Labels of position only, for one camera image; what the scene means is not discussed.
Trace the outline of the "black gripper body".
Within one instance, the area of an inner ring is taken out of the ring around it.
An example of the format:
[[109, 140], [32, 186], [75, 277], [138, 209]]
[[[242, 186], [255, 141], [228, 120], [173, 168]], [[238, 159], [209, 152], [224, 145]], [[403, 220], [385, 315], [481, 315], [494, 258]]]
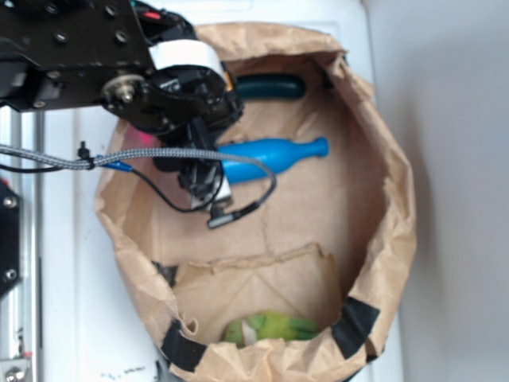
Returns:
[[122, 74], [101, 89], [105, 109], [147, 134], [175, 136], [193, 120], [220, 135], [243, 113], [235, 79], [209, 44], [192, 39], [149, 47], [153, 69]]

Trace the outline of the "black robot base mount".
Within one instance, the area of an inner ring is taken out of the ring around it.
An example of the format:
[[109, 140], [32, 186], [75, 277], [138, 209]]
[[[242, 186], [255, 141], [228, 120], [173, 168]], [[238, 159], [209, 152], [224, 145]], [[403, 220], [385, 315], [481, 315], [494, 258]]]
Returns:
[[1, 298], [6, 297], [21, 279], [20, 207], [19, 196], [7, 180], [1, 178]]

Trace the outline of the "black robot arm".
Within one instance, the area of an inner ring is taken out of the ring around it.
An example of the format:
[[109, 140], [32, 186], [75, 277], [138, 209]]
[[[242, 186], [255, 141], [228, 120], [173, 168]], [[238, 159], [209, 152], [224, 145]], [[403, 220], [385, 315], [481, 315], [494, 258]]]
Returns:
[[1, 104], [101, 106], [147, 134], [198, 123], [218, 136], [243, 113], [235, 79], [193, 25], [142, 1], [4, 1]]

